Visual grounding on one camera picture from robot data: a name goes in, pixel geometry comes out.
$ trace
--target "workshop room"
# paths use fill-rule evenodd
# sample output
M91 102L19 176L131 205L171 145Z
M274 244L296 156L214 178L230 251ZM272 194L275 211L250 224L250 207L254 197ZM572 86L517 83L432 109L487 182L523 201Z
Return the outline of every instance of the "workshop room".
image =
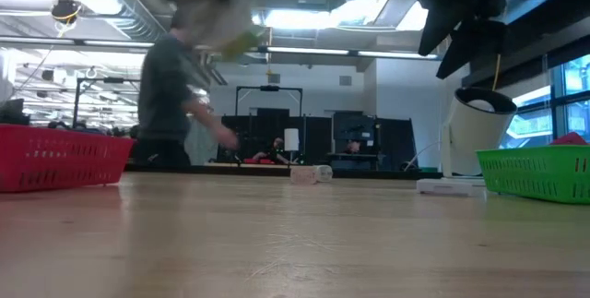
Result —
M590 0L0 0L0 297L586 297Z

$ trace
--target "person's hand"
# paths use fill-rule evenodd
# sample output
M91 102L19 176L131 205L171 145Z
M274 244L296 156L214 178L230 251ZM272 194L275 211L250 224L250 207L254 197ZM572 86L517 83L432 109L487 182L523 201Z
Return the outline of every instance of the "person's hand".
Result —
M232 150L236 150L238 148L238 138L236 137L236 134L226 126L216 126L213 129L213 135L215 136L216 141L221 144L221 146Z

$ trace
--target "gray shirt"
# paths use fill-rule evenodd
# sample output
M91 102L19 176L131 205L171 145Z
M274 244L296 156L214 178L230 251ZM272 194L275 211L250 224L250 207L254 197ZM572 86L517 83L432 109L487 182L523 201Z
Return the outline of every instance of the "gray shirt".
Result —
M194 96L187 87L194 73L190 53L171 35L147 52L139 88L139 138L184 142L190 122L182 105Z

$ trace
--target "green basket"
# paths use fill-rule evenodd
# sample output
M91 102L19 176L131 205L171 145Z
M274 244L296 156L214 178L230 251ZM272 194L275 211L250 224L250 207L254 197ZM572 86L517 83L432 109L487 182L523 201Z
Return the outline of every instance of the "green basket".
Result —
M478 151L491 192L590 204L590 146Z

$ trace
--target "red basket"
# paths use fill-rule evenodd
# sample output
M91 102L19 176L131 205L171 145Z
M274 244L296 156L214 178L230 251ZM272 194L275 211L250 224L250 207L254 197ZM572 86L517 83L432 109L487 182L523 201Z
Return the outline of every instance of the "red basket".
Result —
M133 140L0 125L0 192L117 183Z

